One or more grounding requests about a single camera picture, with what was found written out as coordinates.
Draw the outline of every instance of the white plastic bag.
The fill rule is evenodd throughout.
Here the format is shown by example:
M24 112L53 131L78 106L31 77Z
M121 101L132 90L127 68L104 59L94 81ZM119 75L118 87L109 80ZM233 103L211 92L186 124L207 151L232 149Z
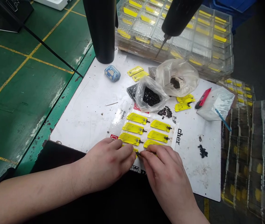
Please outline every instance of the white plastic bag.
M199 74L197 69L185 60L170 59L157 67L155 81L169 96L184 97L199 85Z
M137 85L135 99L142 112L153 112L163 109L170 97L156 81L144 76Z

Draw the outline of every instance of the blue patterned object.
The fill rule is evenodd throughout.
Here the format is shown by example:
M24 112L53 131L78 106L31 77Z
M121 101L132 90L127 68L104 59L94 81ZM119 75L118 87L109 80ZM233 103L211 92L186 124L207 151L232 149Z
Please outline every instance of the blue patterned object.
M120 72L113 65L109 65L105 69L105 74L112 82L117 81L121 76Z

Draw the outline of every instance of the black cable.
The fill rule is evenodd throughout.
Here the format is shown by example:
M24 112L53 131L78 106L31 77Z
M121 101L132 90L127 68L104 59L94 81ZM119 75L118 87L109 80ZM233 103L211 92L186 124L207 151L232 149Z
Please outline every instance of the black cable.
M35 33L33 33L26 25L20 21L0 0L0 7L7 12L21 27L23 27L28 33L30 33L33 37L35 37L43 46L46 47L53 55L55 55L58 59L60 59L64 64L66 64L70 69L72 69L76 74L83 76L76 70L74 69L70 64L68 64L63 58L61 58L56 52L54 52L45 42L42 41Z

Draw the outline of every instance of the white work table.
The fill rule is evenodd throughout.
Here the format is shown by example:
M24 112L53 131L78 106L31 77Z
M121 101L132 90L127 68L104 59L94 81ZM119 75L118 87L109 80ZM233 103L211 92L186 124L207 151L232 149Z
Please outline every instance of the white work table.
M111 82L104 74L104 69L108 65L94 59L50 135L51 141L88 152L98 141L108 136L107 132L117 108L124 98L128 99L126 88L135 82L127 75L127 71L141 66L148 72L148 67L156 67L159 63L116 50L111 65L121 73L121 78L117 82ZM216 89L219 86L200 79L199 86L192 93L196 101L210 87ZM176 143L175 151L182 158L193 192L220 201L221 121L204 120L196 114L195 103L191 104L191 109L175 112L176 103L176 98L171 97L166 105L180 123L182 136L180 143ZM206 149L208 157L201 158L199 145Z

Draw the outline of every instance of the red box cutter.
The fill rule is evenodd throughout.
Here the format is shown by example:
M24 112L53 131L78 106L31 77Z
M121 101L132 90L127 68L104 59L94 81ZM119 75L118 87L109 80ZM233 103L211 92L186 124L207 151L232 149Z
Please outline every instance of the red box cutter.
M209 88L208 90L206 90L206 91L203 93L201 99L197 102L197 104L196 104L196 106L195 106L195 109L199 109L199 108L201 108L201 107L203 106L203 104L204 104L204 102L205 102L205 100L206 100L208 94L210 93L210 91L211 91L211 88Z

